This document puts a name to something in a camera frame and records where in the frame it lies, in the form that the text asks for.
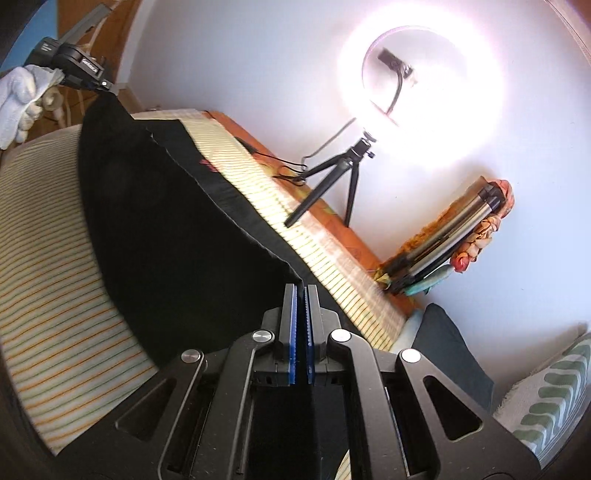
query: glowing ring light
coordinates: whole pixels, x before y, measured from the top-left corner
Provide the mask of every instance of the glowing ring light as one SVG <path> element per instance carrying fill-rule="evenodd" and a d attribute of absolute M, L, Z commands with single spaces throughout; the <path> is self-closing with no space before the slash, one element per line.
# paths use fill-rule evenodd
<path fill-rule="evenodd" d="M 465 60 L 465 82 L 458 86 L 462 105 L 447 108 L 444 121 L 430 131 L 420 128 L 421 121 L 406 122 L 410 126 L 405 127 L 404 118 L 396 117 L 398 104 L 388 118 L 372 103 L 363 87 L 364 59 L 374 43 L 392 31 L 404 29 L 427 30 L 443 37 Z M 403 60 L 415 66 L 412 60 Z M 439 7 L 394 4 L 371 15 L 353 32 L 342 50 L 339 81 L 343 98 L 361 125 L 380 143 L 393 146 L 400 159 L 424 166 L 446 166 L 465 157 L 490 139 L 501 115 L 502 76 L 487 40 L 467 19 Z M 428 123 L 431 116 L 428 110 L 419 108 L 420 96 L 407 103 L 406 113 L 418 112 L 415 114 L 422 117 L 417 120 Z M 426 100 L 423 103 L 424 107 L 432 105 Z"/>

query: black cloth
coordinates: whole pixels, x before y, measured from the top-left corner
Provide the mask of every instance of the black cloth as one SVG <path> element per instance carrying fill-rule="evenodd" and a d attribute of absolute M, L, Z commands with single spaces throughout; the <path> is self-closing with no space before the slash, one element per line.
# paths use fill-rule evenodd
<path fill-rule="evenodd" d="M 495 384 L 468 350 L 456 324 L 439 305 L 432 303 L 425 309 L 413 348 L 423 353 L 482 408 L 491 411 Z"/>
<path fill-rule="evenodd" d="M 78 169 L 105 288 L 158 365 L 187 348 L 228 347 L 281 305 L 286 283 L 318 284 L 178 121 L 135 121 L 101 95 L 82 126 Z M 320 285 L 319 294 L 357 333 Z M 329 478 L 347 449 L 342 392 L 288 390 L 257 397 L 256 478 Z"/>

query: tripod leg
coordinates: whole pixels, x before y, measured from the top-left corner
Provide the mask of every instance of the tripod leg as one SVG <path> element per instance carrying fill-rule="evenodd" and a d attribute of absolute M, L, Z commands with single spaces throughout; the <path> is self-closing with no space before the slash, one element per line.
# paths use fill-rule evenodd
<path fill-rule="evenodd" d="M 357 191 L 357 182 L 359 181 L 359 163 L 355 162 L 351 169 L 351 180 L 349 182 L 349 196 L 347 197 L 347 212 L 345 213 L 345 226 L 349 226 L 351 214 L 353 213 L 353 202 L 355 201 L 355 192 Z"/>
<path fill-rule="evenodd" d="M 306 171 L 300 173 L 299 175 L 293 177 L 290 180 L 291 181 L 305 180 L 308 177 L 311 177 L 312 175 L 314 175 L 320 171 L 323 171 L 323 170 L 326 170 L 327 168 L 335 166 L 338 163 L 338 161 L 341 158 L 343 158 L 343 156 L 344 156 L 343 154 L 339 154 L 339 155 L 336 155 L 332 158 L 329 158 L 328 160 L 325 160 L 324 162 L 316 165 L 314 168 L 311 168 L 310 170 L 306 170 Z"/>
<path fill-rule="evenodd" d="M 331 188 L 336 181 L 341 178 L 346 171 L 350 170 L 352 162 L 346 157 L 339 158 L 335 167 L 327 174 L 326 177 L 317 185 L 317 187 L 310 192 L 310 194 L 304 199 L 302 203 L 291 213 L 291 215 L 285 221 L 287 228 L 291 227 L 298 219 L 304 215 L 309 208 L 316 203 L 316 201 L 324 195 L 326 190 Z"/>

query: white wall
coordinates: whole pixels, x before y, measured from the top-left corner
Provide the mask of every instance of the white wall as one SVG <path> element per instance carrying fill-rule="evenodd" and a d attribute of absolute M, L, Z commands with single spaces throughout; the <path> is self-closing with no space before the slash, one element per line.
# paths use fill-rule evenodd
<path fill-rule="evenodd" d="M 445 1 L 480 26 L 499 58 L 506 84 L 501 124 L 485 148 L 435 173 L 376 146 L 376 157 L 361 167 L 352 228 L 385 259 L 477 175 L 512 183 L 516 207 L 492 245 L 466 274 L 428 296 L 503 388 L 591 317 L 591 68 L 543 0 Z M 296 160 L 352 116 L 339 94 L 337 58 L 361 19 L 387 3 L 161 0 L 130 84 L 147 107 L 220 110 L 277 155 Z M 351 127 L 326 155 L 360 132 Z M 347 180 L 326 195 L 339 212 L 346 188 Z"/>

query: triangular cutout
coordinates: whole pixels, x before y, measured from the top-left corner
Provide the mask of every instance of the triangular cutout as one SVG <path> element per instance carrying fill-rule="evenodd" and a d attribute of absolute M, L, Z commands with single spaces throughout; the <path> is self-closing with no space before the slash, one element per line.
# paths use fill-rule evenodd
<path fill-rule="evenodd" d="M 116 422 L 116 427 L 143 442 L 149 442 L 168 404 L 177 381 L 169 378 L 148 393 Z"/>
<path fill-rule="evenodd" d="M 480 429 L 482 421 L 435 377 L 425 377 L 425 387 L 448 439 L 457 440 Z"/>

